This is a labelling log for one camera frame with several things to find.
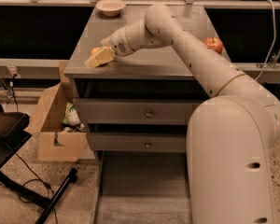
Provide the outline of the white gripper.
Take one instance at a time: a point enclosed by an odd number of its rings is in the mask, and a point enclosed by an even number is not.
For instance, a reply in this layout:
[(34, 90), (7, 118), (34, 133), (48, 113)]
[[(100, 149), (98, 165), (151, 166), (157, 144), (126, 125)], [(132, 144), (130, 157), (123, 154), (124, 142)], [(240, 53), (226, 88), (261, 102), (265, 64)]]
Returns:
[(115, 59), (115, 53), (120, 57), (134, 53), (127, 40), (125, 28), (120, 28), (112, 35), (102, 39), (101, 44), (103, 46), (85, 62), (87, 67), (97, 67), (112, 62)]

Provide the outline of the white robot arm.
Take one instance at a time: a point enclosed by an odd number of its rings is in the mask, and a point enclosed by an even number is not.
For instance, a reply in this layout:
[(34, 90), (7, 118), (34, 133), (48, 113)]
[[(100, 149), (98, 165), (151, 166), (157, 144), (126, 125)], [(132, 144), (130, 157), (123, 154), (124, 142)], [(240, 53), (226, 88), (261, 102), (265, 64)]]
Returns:
[(268, 149), (280, 138), (280, 101), (184, 29), (166, 5), (149, 7), (101, 44), (88, 67), (170, 46), (207, 93), (187, 131), (193, 224), (277, 224)]

